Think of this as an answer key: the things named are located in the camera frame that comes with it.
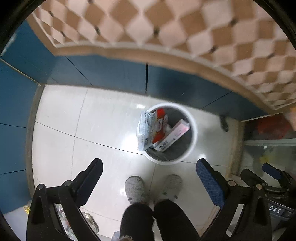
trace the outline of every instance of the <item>trash can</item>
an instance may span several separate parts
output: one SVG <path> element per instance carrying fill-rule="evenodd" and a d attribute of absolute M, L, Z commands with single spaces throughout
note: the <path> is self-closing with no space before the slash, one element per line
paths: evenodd
<path fill-rule="evenodd" d="M 156 151 L 149 147 L 143 151 L 143 154 L 151 161 L 160 165 L 172 165 L 181 162 L 193 151 L 197 142 L 197 126 L 195 119 L 183 106 L 175 103 L 161 103 L 152 106 L 148 112 L 154 112 L 159 108 L 164 108 L 168 115 L 168 124 L 173 128 L 174 125 L 183 119 L 190 124 L 190 129 L 173 143 L 164 152 Z"/>

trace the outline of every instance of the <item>person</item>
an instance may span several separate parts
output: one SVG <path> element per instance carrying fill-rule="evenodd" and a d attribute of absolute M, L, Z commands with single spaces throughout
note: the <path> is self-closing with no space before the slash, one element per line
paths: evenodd
<path fill-rule="evenodd" d="M 131 205 L 122 216 L 120 241 L 154 241 L 154 218 L 163 241 L 197 241 L 199 235 L 196 229 L 183 210 L 174 203 L 181 189 L 181 177 L 169 175 L 154 200 L 155 206 L 152 211 L 148 206 L 149 197 L 144 181 L 138 176 L 129 177 L 125 182 L 125 191 Z"/>

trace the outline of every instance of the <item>diamond pattern tablecloth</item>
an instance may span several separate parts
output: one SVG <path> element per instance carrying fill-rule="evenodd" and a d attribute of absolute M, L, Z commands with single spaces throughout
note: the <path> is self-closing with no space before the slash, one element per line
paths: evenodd
<path fill-rule="evenodd" d="M 296 51 L 252 0 L 46 0 L 32 15 L 57 49 L 168 53 L 228 73 L 273 110 L 296 102 Z"/>

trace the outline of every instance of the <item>black dot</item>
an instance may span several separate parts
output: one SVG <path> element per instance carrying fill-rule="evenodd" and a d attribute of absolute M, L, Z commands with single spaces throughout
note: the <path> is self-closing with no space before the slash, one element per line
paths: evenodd
<path fill-rule="evenodd" d="M 209 53 L 214 53 L 217 50 L 217 48 L 218 48 L 217 46 L 213 46 L 209 51 Z"/>
<path fill-rule="evenodd" d="M 267 56 L 267 58 L 272 58 L 274 56 L 274 53 L 271 53 L 270 55 Z"/>
<path fill-rule="evenodd" d="M 96 33 L 97 33 L 98 35 L 100 35 L 100 34 L 101 34 L 101 31 L 100 31 L 100 29 L 99 29 L 99 27 L 98 27 L 98 26 L 95 26 L 95 27 L 94 27 L 94 29 L 96 30 Z"/>
<path fill-rule="evenodd" d="M 159 35 L 159 27 L 154 27 L 153 30 L 153 37 L 157 38 Z"/>
<path fill-rule="evenodd" d="M 233 27 L 237 23 L 237 20 L 234 18 L 230 21 L 229 25 Z"/>

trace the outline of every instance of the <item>tile floor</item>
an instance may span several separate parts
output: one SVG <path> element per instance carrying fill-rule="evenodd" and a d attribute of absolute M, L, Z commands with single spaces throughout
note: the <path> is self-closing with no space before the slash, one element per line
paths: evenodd
<path fill-rule="evenodd" d="M 101 235 L 112 237 L 129 205 L 124 191 L 129 176 L 142 177 L 154 196 L 167 175 L 178 174 L 184 187 L 176 203 L 202 233 L 216 207 L 195 172 L 195 163 L 204 157 L 225 176 L 238 122 L 228 119 L 225 133 L 218 116 L 186 107 L 196 119 L 197 145 L 183 162 L 157 165 L 137 150 L 136 127 L 141 111 L 162 102 L 166 101 L 98 88 L 47 85 L 33 134 L 35 186 L 73 180 L 94 158 L 100 158 L 103 174 L 81 209 L 93 215 Z M 161 240 L 157 226 L 153 229 L 155 239 Z"/>

